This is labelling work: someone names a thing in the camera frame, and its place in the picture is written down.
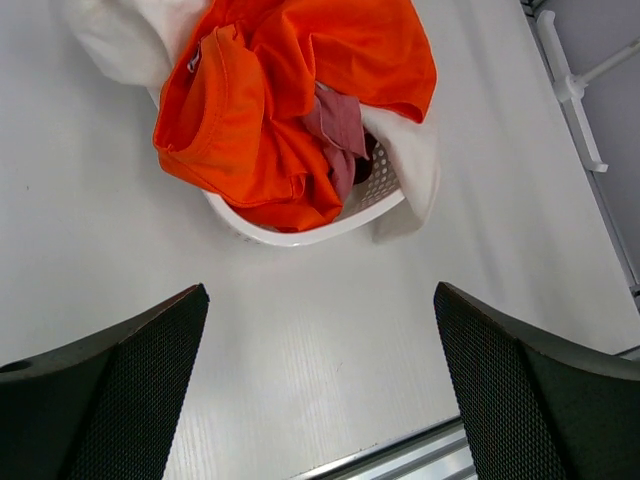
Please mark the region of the metal clothes rack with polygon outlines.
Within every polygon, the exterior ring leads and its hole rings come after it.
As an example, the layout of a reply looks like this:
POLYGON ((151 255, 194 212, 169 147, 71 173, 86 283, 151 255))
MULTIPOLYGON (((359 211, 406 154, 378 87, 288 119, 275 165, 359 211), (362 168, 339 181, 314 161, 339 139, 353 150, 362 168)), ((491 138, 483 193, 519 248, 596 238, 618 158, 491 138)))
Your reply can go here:
POLYGON ((639 39, 624 45, 586 72, 574 74, 555 28, 555 18, 553 11, 543 10, 536 20, 538 37, 551 71, 553 92, 583 168, 594 173, 606 173, 609 165, 601 159, 582 99, 590 83, 639 54, 639 39))

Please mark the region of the white perforated plastic basket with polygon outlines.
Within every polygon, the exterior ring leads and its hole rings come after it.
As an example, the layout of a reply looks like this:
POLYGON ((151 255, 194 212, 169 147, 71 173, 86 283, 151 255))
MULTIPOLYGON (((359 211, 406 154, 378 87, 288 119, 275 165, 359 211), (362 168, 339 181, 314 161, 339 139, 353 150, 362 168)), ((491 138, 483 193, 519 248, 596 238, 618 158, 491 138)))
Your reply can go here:
POLYGON ((261 213, 235 209, 212 192, 203 194, 221 224, 240 240, 283 248, 309 246, 379 220, 405 199, 387 143, 376 140, 369 158, 368 177, 352 188, 342 208, 327 218, 312 217, 299 228, 270 224, 261 213))

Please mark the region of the pink t shirt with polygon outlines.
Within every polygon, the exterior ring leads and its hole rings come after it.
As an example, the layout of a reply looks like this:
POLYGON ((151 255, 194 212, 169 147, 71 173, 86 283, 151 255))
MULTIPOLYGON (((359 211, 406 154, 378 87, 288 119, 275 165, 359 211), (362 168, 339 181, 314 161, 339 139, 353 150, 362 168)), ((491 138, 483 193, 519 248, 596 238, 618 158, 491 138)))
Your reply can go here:
POLYGON ((354 185, 356 159, 368 160, 359 100, 317 84, 313 107, 301 122, 320 141, 330 182, 344 202, 354 185))

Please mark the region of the orange t shirt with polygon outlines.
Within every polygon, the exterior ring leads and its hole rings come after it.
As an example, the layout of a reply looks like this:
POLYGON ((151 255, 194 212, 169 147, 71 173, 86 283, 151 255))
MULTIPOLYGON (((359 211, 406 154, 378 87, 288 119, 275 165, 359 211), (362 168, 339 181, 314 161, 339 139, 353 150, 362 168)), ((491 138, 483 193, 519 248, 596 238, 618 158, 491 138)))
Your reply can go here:
POLYGON ((299 228, 343 206, 301 122, 316 85, 420 122, 436 79, 409 1, 215 1, 163 86, 153 143, 167 173, 299 228))

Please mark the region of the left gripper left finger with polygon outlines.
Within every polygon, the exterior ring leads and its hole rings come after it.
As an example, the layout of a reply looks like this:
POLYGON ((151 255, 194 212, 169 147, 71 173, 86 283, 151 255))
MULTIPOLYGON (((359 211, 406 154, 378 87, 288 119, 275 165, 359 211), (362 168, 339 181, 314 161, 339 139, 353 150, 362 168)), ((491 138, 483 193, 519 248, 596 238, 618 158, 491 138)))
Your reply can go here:
POLYGON ((162 478, 208 307, 205 287, 193 285, 2 366, 2 478, 162 478))

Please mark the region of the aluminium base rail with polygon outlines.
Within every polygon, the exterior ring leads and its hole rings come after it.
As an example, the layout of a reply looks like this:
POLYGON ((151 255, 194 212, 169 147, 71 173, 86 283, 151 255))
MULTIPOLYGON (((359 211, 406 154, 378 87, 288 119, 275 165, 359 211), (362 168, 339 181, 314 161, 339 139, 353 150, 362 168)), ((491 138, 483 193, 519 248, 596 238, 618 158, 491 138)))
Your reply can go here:
POLYGON ((297 479, 475 479, 460 418, 297 474, 297 479))

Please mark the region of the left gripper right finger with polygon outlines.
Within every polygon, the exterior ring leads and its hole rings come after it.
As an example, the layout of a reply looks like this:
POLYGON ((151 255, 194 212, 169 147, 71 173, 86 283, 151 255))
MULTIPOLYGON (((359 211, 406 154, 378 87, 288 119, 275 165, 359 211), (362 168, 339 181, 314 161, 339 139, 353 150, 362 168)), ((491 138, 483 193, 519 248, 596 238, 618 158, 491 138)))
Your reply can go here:
POLYGON ((636 479, 639 364, 510 317, 455 286, 439 337, 481 479, 636 479))

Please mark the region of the white t shirt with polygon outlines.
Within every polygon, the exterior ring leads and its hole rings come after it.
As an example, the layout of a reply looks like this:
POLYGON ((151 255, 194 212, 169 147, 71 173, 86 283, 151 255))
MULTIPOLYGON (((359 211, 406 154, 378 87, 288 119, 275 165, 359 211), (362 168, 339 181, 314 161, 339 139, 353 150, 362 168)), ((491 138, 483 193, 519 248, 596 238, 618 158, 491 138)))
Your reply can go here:
MULTIPOLYGON (((118 83, 146 89, 159 115, 163 86, 201 15, 213 2, 65 1, 61 10, 71 34, 101 73, 118 83)), ((360 102, 368 160, 356 159, 353 187, 368 177, 369 149, 381 140, 390 147, 405 196, 377 220, 384 237, 418 230, 434 205, 440 165, 436 135, 427 118, 431 102, 420 122, 360 102)))

